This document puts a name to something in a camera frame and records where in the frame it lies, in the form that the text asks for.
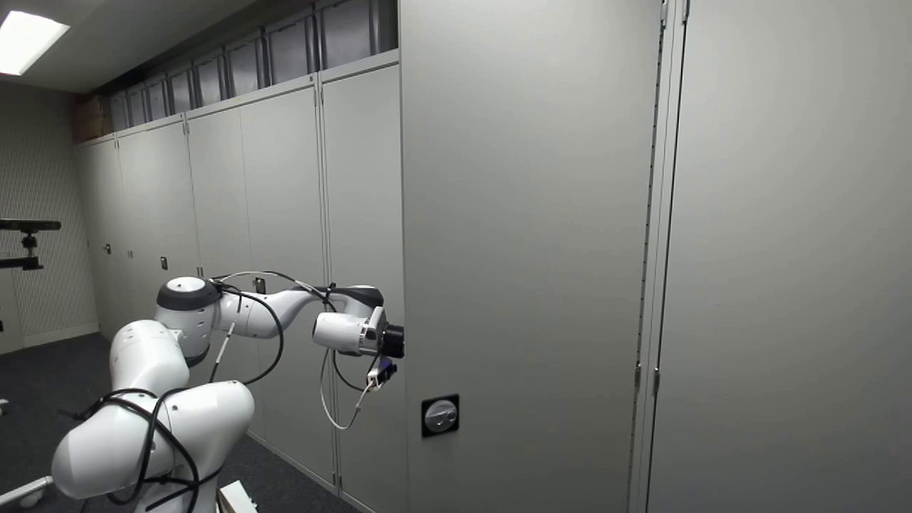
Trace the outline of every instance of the wire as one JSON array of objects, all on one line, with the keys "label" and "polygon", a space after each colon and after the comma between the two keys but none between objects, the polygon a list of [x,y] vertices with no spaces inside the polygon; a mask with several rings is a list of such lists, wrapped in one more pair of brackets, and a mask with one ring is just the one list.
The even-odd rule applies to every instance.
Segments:
[{"label": "wire", "polygon": [[346,434],[346,430],[352,430],[353,421],[360,420],[363,401],[369,399],[369,393],[376,390],[376,383],[369,383],[369,387],[363,390],[363,397],[353,401],[352,420],[342,424],[342,421],[336,421],[336,417],[332,413],[332,404],[325,401],[325,369],[329,369],[329,359],[332,359],[332,352],[322,354],[322,366],[319,366],[319,404],[322,404],[325,420],[329,420],[340,434]]},{"label": "wire", "polygon": [[[161,505],[165,505],[165,503],[171,503],[171,500],[178,500],[178,497],[192,494],[189,513],[195,513],[201,487],[204,487],[209,480],[215,480],[216,473],[209,475],[209,480],[201,480],[201,468],[196,468],[195,457],[189,453],[189,447],[158,420],[161,410],[164,410],[164,404],[165,404],[165,399],[174,397],[174,393],[181,393],[181,390],[169,390],[165,397],[161,397],[161,399],[158,399],[158,409],[155,409],[151,413],[142,410],[142,409],[134,404],[134,401],[120,399],[118,393],[120,393],[120,390],[114,390],[114,393],[107,399],[107,404],[118,404],[118,409],[122,409],[122,410],[128,410],[128,413],[134,413],[134,417],[139,417],[139,420],[148,421],[145,443],[142,443],[142,453],[139,453],[139,473],[138,473],[138,484],[134,484],[128,503],[134,503],[134,500],[139,497],[142,484],[148,484],[148,481],[171,481],[171,484],[185,484],[185,487],[178,491],[178,494],[171,494],[171,497],[165,497],[165,500],[161,500],[161,503],[155,503],[155,505],[148,505],[145,511],[158,511]],[[148,457],[151,457],[151,450],[155,450],[155,434],[161,434],[161,437],[185,460],[185,464],[192,468],[192,475],[195,475],[192,481],[185,481],[185,480],[145,480],[145,473],[148,473]]]},{"label": "wire", "polygon": [[276,349],[275,361],[262,373],[258,373],[253,379],[246,379],[246,384],[258,384],[261,379],[272,376],[281,369],[283,354],[286,354],[286,329],[283,329],[276,310],[269,302],[262,302],[261,297],[251,297],[251,293],[244,293],[244,290],[236,290],[236,297],[262,304],[269,310],[269,316],[276,322],[276,332],[281,332],[281,349]]},{"label": "wire", "polygon": [[313,290],[309,282],[291,276],[291,275],[283,275],[283,270],[232,270],[232,275],[221,275],[221,276],[211,276],[215,282],[225,282],[225,279],[235,279],[235,276],[276,276],[276,279],[286,279],[298,289],[306,289],[306,290]]},{"label": "wire", "polygon": [[352,387],[352,390],[356,390],[356,393],[363,393],[366,387],[360,387],[360,384],[353,384],[353,383],[349,383],[349,376],[342,373],[342,369],[340,369],[340,352],[332,352],[333,354],[333,371],[336,371],[336,379],[346,384],[346,387]]},{"label": "wire", "polygon": [[251,300],[251,302],[262,304],[262,307],[269,310],[269,316],[275,320],[275,326],[276,326],[281,349],[276,349],[275,361],[272,361],[262,373],[258,373],[253,379],[246,379],[246,383],[244,383],[244,384],[258,384],[258,383],[262,383],[266,376],[272,376],[272,373],[281,369],[283,357],[286,357],[286,329],[283,329],[283,320],[281,320],[281,313],[276,313],[266,300],[261,300],[261,297],[253,297],[253,293],[246,293],[246,290],[241,290],[241,289],[235,289],[235,286],[228,286],[228,282],[222,282],[222,286],[225,286],[225,293],[235,293],[235,297],[241,297],[241,300]]},{"label": "wire", "polygon": [[228,343],[232,343],[232,337],[235,337],[235,326],[236,326],[236,322],[228,326],[228,334],[225,334],[225,340],[222,340],[222,349],[221,349],[221,354],[216,354],[216,361],[211,366],[209,383],[215,383],[216,373],[221,373],[221,369],[222,369]]}]

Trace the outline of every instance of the black cable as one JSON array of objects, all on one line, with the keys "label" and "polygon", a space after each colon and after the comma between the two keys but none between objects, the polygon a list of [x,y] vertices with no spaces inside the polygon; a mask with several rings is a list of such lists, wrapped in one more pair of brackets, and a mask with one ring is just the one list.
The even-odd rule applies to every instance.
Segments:
[{"label": "black cable", "polygon": [[118,404],[118,409],[122,409],[122,410],[145,420],[145,421],[185,460],[185,464],[192,468],[192,475],[195,475],[195,480],[192,480],[189,487],[181,491],[178,497],[192,494],[189,513],[195,513],[204,481],[201,481],[201,470],[196,470],[196,461],[195,461],[195,457],[189,453],[189,447],[182,447],[182,443],[181,443],[155,413],[138,409],[134,401],[127,401],[127,399],[112,397],[108,404]]},{"label": "black cable", "polygon": [[108,390],[107,397],[101,397],[101,399],[97,399],[92,409],[87,409],[87,410],[65,410],[65,417],[75,420],[75,421],[87,421],[87,420],[94,417],[112,397],[122,397],[122,393],[142,393],[142,397],[151,397],[151,399],[155,399],[155,393],[145,390],[145,387],[120,387],[120,390]]},{"label": "black cable", "polygon": [[[281,276],[281,279],[303,289],[303,279],[298,279],[291,275],[283,275],[283,270],[251,270],[251,275]],[[228,276],[246,276],[246,275],[221,275],[221,276],[211,276],[211,279],[225,286]]]},{"label": "black cable", "polygon": [[340,369],[340,352],[333,352],[333,371],[336,371],[336,376],[340,376],[340,383],[342,383],[346,387],[352,387],[352,390],[356,390],[356,393],[366,390],[366,387],[349,383],[349,376],[342,373],[342,369]]},{"label": "black cable", "polygon": [[[151,410],[155,420],[161,420],[161,410],[164,410],[165,399],[174,397],[174,393],[181,393],[181,390],[169,390],[165,397],[158,399],[158,404],[155,404],[155,410]],[[128,500],[120,500],[120,497],[112,494],[112,503],[114,503],[114,505],[131,505],[131,503],[139,500],[142,484],[148,481],[145,475],[148,475],[151,444],[155,444],[155,424],[148,424],[145,440],[142,440],[138,484],[134,484],[134,491],[131,491]]]},{"label": "black cable", "polygon": [[[211,475],[205,475],[196,487],[209,484],[209,481],[211,481],[211,480],[216,480],[221,473],[222,473],[222,468],[221,468],[221,470],[215,470]],[[151,480],[151,481],[189,484],[189,481],[182,481],[182,480]],[[178,497],[182,497],[182,494],[189,494],[189,491],[174,491],[174,494],[169,494],[169,497],[164,497],[164,500],[151,503],[151,505],[148,505],[148,511],[158,511],[158,508],[164,508],[164,505],[174,503],[174,500],[178,500]]]},{"label": "black cable", "polygon": [[246,383],[244,383],[244,384],[258,384],[258,383],[262,383],[266,376],[272,376],[272,373],[281,369],[283,357],[286,357],[286,329],[283,329],[283,320],[281,320],[281,313],[276,313],[266,300],[261,300],[261,297],[253,297],[253,293],[246,293],[246,290],[241,290],[241,289],[235,289],[235,286],[228,286],[228,282],[221,282],[221,286],[225,289],[225,293],[235,293],[235,297],[241,297],[241,300],[251,300],[251,302],[262,304],[262,307],[269,310],[269,316],[275,320],[275,326],[276,326],[281,349],[276,349],[275,361],[272,361],[262,373],[258,373],[253,379],[246,379]]}]

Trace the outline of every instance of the ceiling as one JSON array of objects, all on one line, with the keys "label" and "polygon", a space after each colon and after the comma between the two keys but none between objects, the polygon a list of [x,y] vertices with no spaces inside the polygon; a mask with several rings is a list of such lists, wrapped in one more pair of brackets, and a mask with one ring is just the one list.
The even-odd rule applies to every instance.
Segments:
[{"label": "ceiling", "polygon": [[88,94],[258,0],[0,0],[70,24],[70,35],[6,86]]}]

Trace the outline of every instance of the black mount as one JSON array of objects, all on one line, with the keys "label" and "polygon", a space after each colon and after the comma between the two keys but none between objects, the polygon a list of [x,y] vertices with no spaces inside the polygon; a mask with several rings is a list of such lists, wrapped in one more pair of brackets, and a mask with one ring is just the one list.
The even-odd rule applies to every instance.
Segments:
[{"label": "black mount", "polygon": [[35,247],[37,247],[35,233],[37,232],[60,232],[60,223],[58,219],[0,219],[0,232],[23,232],[23,247],[25,247],[25,257],[0,259],[0,267],[41,270],[44,266],[35,257]]}]

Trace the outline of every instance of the gray locker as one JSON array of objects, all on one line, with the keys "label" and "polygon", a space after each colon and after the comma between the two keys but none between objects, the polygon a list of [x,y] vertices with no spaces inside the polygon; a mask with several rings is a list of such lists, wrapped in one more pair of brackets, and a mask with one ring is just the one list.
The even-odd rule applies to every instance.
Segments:
[{"label": "gray locker", "polygon": [[[192,116],[192,169],[205,275],[276,267],[322,282],[322,210],[313,92],[301,89]],[[289,332],[276,373],[253,387],[253,437],[316,480],[336,473],[319,413],[313,307]],[[232,376],[261,373],[276,343],[236,340]]]},{"label": "gray locker", "polygon": [[196,216],[182,125],[128,135],[120,139],[120,166],[134,320],[151,320],[164,279],[196,270]]},{"label": "gray locker", "polygon": [[0,270],[0,354],[23,346],[14,270]]},{"label": "gray locker", "polygon": [[402,8],[410,511],[624,511],[658,4]]},{"label": "gray locker", "polygon": [[694,4],[654,513],[912,508],[910,15]]},{"label": "gray locker", "polygon": [[122,238],[127,198],[118,139],[82,146],[78,162],[88,225],[88,259],[94,262],[101,332],[114,337],[114,329],[134,313],[131,266]]},{"label": "gray locker", "polygon": [[[389,316],[402,322],[399,67],[325,76],[322,98],[332,279],[380,286]],[[366,361],[342,369],[360,376]],[[409,511],[405,383],[402,371],[342,437],[346,494],[375,511]],[[340,401],[353,404],[356,393],[340,387]]]}]

